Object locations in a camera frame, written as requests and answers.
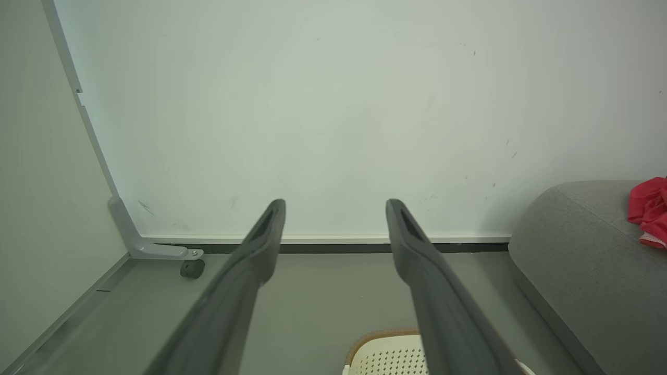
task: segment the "caster wheel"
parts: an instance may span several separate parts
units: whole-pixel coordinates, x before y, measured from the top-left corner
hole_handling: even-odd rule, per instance
[[[204,263],[204,261],[201,259],[184,260],[183,264],[181,265],[181,276],[191,279],[199,278],[204,272],[205,265],[206,263]]]

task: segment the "gray sofa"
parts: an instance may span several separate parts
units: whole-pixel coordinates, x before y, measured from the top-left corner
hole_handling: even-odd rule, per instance
[[[667,374],[667,251],[628,223],[641,181],[564,183],[523,215],[516,279],[587,374]]]

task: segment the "white wall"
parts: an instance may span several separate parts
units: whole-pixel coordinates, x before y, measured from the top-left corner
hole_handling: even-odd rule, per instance
[[[0,1],[0,372],[126,254],[39,0]]]
[[[56,4],[145,236],[240,238],[278,197],[289,238],[382,237],[387,198],[502,236],[556,183],[665,174],[665,1]]]

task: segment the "red garment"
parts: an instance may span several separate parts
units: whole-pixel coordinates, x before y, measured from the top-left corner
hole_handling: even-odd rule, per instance
[[[637,185],[630,191],[628,221],[651,236],[640,241],[655,248],[667,244],[667,178],[656,177]]]

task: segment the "gray floor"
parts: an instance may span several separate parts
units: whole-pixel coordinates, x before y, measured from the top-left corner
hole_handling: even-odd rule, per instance
[[[140,261],[34,373],[142,374],[227,255],[198,280],[180,262]],[[506,252],[444,254],[492,325],[538,375],[581,374],[508,273]],[[260,291],[241,374],[340,374],[373,330],[416,326],[391,254],[282,254]]]

